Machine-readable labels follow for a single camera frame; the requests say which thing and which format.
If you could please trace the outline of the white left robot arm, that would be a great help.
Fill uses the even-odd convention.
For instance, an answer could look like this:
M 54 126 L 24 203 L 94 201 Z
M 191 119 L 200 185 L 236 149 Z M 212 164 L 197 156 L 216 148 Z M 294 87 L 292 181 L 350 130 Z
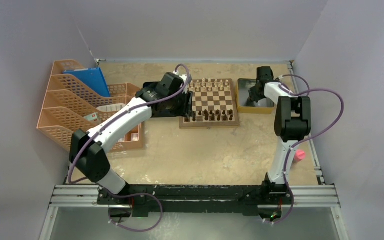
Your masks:
M 108 190 L 118 205 L 129 199 L 130 185 L 116 173 L 108 152 L 133 128 L 151 118 L 190 117 L 193 115 L 193 93 L 187 90 L 192 77 L 177 71 L 167 72 L 161 81 L 147 82 L 134 98 L 103 123 L 87 131 L 75 131 L 71 137 L 70 168 L 67 180 L 77 168 L 84 178 Z

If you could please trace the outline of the dark back rank piece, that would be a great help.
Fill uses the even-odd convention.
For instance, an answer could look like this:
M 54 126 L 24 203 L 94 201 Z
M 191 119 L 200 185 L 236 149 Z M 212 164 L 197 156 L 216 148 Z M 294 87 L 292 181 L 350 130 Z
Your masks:
M 204 110 L 203 111 L 203 118 L 204 118 L 205 121 L 209 120 L 209 112 L 208 112 L 208 110 Z

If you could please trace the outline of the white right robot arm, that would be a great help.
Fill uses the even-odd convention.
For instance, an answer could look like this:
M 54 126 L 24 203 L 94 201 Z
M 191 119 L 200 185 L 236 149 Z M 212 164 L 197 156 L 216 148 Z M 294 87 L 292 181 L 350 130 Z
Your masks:
M 260 196 L 268 204 L 274 203 L 281 194 L 289 194 L 289 172 L 295 156 L 295 147 L 311 131 L 311 99 L 298 96 L 287 89 L 269 66 L 256 70 L 256 84 L 248 91 L 248 100 L 257 103 L 263 99 L 276 105 L 274 132 L 278 137 L 272 166 L 261 186 Z

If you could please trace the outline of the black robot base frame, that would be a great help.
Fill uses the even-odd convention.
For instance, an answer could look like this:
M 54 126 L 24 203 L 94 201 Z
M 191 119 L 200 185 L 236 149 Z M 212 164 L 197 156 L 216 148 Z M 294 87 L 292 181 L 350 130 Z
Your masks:
M 134 217 L 149 213 L 217 213 L 280 218 L 282 207 L 293 202 L 288 194 L 262 195 L 261 185 L 152 185 L 131 184 L 115 195 L 98 191 L 97 203 L 132 207 Z

